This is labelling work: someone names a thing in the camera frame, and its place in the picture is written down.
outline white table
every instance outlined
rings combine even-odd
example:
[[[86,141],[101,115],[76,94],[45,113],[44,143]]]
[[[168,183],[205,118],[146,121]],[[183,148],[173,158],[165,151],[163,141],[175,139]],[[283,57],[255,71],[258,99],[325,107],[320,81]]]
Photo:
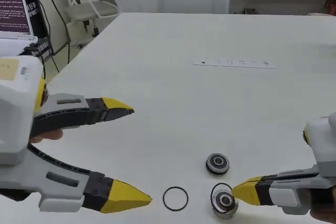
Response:
[[[209,194],[314,163],[302,139],[306,121],[336,110],[333,17],[122,14],[49,85],[51,93],[105,95],[135,108],[111,123],[67,130],[39,148],[64,162],[104,172],[152,196],[144,208],[102,215],[38,212],[38,196],[1,198],[6,223],[221,223]],[[198,57],[271,60],[278,69],[194,66]],[[214,178],[209,154],[230,160]],[[170,212],[162,194],[184,187],[185,210]],[[240,202],[231,223],[318,223],[277,207]]]

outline small object on table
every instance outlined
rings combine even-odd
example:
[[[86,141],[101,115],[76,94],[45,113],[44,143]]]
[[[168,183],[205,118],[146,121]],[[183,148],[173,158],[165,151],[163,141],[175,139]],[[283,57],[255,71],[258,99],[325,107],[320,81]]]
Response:
[[[218,183],[212,188],[210,201],[216,216],[221,219],[230,220],[238,210],[238,200],[231,194],[232,188],[226,183]]]
[[[308,13],[308,16],[332,16],[326,13]]]
[[[244,8],[243,14],[256,15],[259,14],[254,8]]]
[[[222,176],[229,170],[230,163],[223,154],[213,153],[206,160],[205,166],[211,174]]]
[[[169,207],[169,206],[167,205],[166,200],[165,200],[165,197],[166,197],[166,194],[167,194],[170,190],[172,190],[172,189],[178,189],[178,190],[181,190],[182,192],[185,193],[185,196],[186,196],[186,199],[187,199],[187,200],[186,200],[186,202],[185,202],[185,204],[184,204],[183,207],[181,207],[181,208],[171,208],[171,207]],[[187,191],[186,191],[185,189],[183,189],[182,187],[179,187],[179,186],[172,186],[172,187],[168,188],[168,189],[163,193],[162,201],[163,201],[163,205],[164,205],[168,210],[170,210],[170,211],[172,211],[172,212],[179,212],[179,211],[182,211],[182,210],[188,205],[188,202],[189,202],[189,195],[188,195]]]

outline laptop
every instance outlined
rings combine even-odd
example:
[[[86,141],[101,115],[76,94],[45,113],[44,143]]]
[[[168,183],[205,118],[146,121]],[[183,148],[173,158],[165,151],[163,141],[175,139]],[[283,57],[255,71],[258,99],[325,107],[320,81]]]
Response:
[[[20,55],[36,42],[26,0],[0,0],[0,57]]]

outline o-ring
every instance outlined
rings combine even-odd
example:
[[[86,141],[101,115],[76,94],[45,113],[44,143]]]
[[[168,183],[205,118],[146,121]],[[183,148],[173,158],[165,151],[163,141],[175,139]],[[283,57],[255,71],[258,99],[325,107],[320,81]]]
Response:
[[[219,185],[226,188],[215,191],[215,188]],[[227,183],[218,183],[212,188],[210,203],[215,215],[221,219],[232,219],[238,210],[238,200],[233,197],[232,188]]]
[[[187,201],[186,201],[186,203],[184,204],[183,207],[174,209],[174,208],[170,208],[169,206],[167,206],[167,203],[166,203],[166,201],[165,201],[165,196],[166,196],[166,194],[168,193],[168,191],[170,191],[170,190],[172,190],[172,189],[179,189],[179,190],[181,190],[182,192],[185,193],[185,196],[187,197]],[[163,205],[164,205],[168,210],[170,210],[170,211],[172,211],[172,212],[178,212],[178,211],[183,210],[183,209],[188,205],[188,202],[189,202],[189,195],[188,195],[187,191],[186,191],[185,189],[183,189],[182,187],[179,187],[179,186],[172,186],[172,187],[168,188],[168,189],[163,193],[162,201],[163,201]]]

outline sticker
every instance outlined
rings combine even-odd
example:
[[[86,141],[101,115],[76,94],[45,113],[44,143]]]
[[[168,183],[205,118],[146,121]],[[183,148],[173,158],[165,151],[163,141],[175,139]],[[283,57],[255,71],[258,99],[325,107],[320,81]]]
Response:
[[[18,66],[17,59],[0,59],[0,80],[13,81]]]
[[[216,66],[216,67],[235,67],[235,68],[277,68],[274,64],[268,60],[256,61],[256,60],[211,60],[211,59],[199,59],[194,60],[193,65],[198,66]]]

